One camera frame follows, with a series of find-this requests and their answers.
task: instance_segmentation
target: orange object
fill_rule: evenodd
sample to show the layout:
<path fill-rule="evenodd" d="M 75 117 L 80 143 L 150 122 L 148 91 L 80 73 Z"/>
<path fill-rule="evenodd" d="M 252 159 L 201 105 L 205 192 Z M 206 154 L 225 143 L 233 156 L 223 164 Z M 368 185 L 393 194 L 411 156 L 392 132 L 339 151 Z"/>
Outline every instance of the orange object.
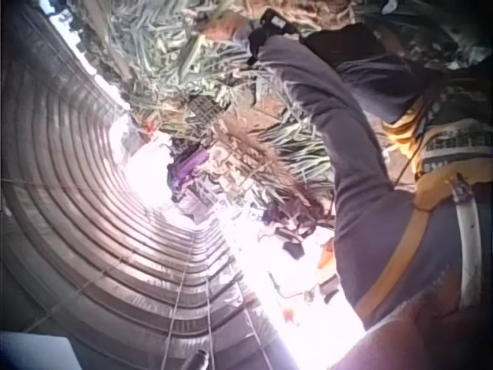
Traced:
<path fill-rule="evenodd" d="M 285 322 L 294 322 L 294 309 L 284 308 L 283 317 Z"/>
<path fill-rule="evenodd" d="M 336 256 L 334 254 L 333 237 L 324 245 L 317 269 L 319 281 L 326 281 L 336 274 Z"/>

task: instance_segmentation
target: metal buckle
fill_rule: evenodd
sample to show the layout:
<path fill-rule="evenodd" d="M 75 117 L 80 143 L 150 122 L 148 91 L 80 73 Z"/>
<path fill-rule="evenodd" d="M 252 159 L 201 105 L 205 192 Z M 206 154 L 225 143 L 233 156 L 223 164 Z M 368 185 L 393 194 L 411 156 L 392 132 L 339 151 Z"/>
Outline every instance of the metal buckle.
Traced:
<path fill-rule="evenodd" d="M 452 186 L 452 195 L 456 204 L 467 203 L 474 197 L 471 185 L 460 173 L 457 173 L 456 180 L 449 183 Z"/>

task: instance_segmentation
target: yellow harness strap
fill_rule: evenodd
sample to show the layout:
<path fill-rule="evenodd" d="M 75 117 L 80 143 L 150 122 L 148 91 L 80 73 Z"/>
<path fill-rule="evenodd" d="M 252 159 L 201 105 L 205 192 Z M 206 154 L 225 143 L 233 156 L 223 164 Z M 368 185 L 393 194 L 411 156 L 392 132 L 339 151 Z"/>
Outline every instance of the yellow harness strap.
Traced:
<path fill-rule="evenodd" d="M 354 310 L 362 321 L 368 318 L 391 293 L 406 271 L 426 231 L 429 213 L 441 201 L 451 196 L 451 186 L 448 181 L 460 173 L 470 185 L 490 183 L 493 181 L 492 172 L 493 160 L 491 159 L 465 160 L 450 163 L 424 175 L 418 181 L 413 202 L 414 211 L 401 241 L 380 277 L 355 306 Z"/>

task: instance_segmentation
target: person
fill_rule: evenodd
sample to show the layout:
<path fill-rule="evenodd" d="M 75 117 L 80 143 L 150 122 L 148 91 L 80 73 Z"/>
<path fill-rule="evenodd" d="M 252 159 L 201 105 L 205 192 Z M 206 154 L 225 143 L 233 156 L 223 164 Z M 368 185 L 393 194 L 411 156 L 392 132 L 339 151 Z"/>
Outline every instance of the person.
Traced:
<path fill-rule="evenodd" d="M 363 25 L 303 43 L 263 27 L 226 12 L 202 32 L 249 49 L 324 139 L 337 275 L 367 329 L 334 368 L 491 368 L 489 83 L 413 66 Z M 391 183 L 364 110 L 409 158 L 415 193 Z"/>

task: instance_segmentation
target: strap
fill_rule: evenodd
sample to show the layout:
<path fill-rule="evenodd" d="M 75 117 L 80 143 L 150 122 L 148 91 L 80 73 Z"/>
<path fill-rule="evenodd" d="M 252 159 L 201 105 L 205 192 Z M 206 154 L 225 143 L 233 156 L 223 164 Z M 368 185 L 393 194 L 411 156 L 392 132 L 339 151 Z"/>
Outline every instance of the strap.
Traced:
<path fill-rule="evenodd" d="M 460 308 L 477 304 L 481 298 L 481 234 L 478 206 L 471 186 L 461 177 L 452 184 L 462 243 Z"/>
<path fill-rule="evenodd" d="M 384 301 L 406 271 L 426 231 L 429 212 L 441 201 L 451 196 L 452 187 L 450 181 L 456 178 L 457 173 L 462 174 L 471 185 L 493 182 L 493 160 L 474 159 L 450 163 L 432 173 L 424 175 L 418 181 L 414 196 L 415 209 L 399 245 L 380 277 L 355 306 L 354 310 L 362 321 L 365 321 L 381 302 Z M 471 218 L 467 219 L 467 223 L 465 224 L 467 227 L 470 227 L 470 220 Z"/>
<path fill-rule="evenodd" d="M 380 277 L 354 308 L 362 321 L 365 321 L 373 313 L 375 308 L 389 295 L 404 271 L 406 271 L 426 231 L 428 217 L 429 213 L 426 211 L 413 210 L 406 231 L 392 254 L 391 259 L 388 261 L 387 266 L 385 266 Z"/>

